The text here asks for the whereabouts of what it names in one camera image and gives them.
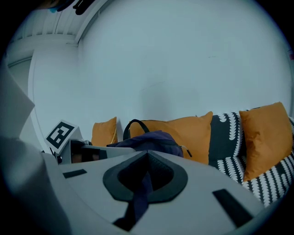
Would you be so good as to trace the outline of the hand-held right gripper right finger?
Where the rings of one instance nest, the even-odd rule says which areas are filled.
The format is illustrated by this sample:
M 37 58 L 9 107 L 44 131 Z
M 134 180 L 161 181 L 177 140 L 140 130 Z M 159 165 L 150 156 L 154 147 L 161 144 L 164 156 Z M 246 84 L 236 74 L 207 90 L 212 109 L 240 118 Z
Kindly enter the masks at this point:
M 216 168 L 170 154 L 160 156 L 185 169 L 187 185 L 174 200 L 149 205 L 132 234 L 222 235 L 233 231 L 235 224 L 213 195 L 221 189 L 226 189 L 253 217 L 264 209 L 249 190 Z

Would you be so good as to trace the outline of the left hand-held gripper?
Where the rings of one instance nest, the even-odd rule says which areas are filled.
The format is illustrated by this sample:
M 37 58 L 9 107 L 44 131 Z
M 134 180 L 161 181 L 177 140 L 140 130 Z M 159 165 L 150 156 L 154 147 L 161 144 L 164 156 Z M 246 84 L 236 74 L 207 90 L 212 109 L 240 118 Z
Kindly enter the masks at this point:
M 136 152 L 133 148 L 107 147 L 107 151 L 84 140 L 78 126 L 61 120 L 46 136 L 45 143 L 58 164 L 98 161 Z

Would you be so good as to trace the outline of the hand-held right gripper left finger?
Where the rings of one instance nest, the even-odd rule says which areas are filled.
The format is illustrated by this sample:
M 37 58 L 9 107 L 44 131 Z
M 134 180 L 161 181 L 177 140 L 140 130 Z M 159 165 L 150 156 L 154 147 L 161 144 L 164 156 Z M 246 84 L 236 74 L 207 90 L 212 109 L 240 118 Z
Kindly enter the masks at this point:
M 111 167 L 135 156 L 126 154 L 106 160 L 58 165 L 44 154 L 47 175 L 65 213 L 70 235 L 133 235 L 113 225 L 124 216 L 128 204 L 116 201 L 103 184 Z

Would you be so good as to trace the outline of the dark navy bag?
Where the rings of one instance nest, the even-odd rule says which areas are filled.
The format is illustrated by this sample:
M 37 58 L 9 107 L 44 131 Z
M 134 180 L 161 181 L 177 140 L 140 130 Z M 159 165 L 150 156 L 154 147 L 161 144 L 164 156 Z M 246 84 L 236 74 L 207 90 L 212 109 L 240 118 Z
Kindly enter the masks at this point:
M 185 188 L 185 169 L 159 155 L 167 153 L 183 157 L 181 147 L 163 131 L 150 131 L 137 119 L 126 126 L 123 141 L 114 147 L 130 147 L 138 153 L 108 169 L 103 184 L 117 201 L 128 203 L 123 217 L 114 225 L 130 231 L 147 211 L 150 204 L 172 201 Z

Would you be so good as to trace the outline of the orange cushion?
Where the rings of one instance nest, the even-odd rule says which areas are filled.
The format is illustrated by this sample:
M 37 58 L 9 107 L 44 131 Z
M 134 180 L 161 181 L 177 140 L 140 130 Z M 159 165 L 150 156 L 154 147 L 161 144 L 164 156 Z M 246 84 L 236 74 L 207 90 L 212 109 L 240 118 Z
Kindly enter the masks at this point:
M 94 123 L 91 139 L 93 146 L 106 147 L 117 142 L 117 117 L 106 122 Z
M 143 120 L 149 131 L 163 131 L 181 146 L 186 159 L 209 163 L 209 145 L 213 112 L 196 117 L 183 117 L 170 121 Z
M 239 111 L 246 143 L 244 182 L 265 173 L 290 155 L 293 134 L 281 102 Z

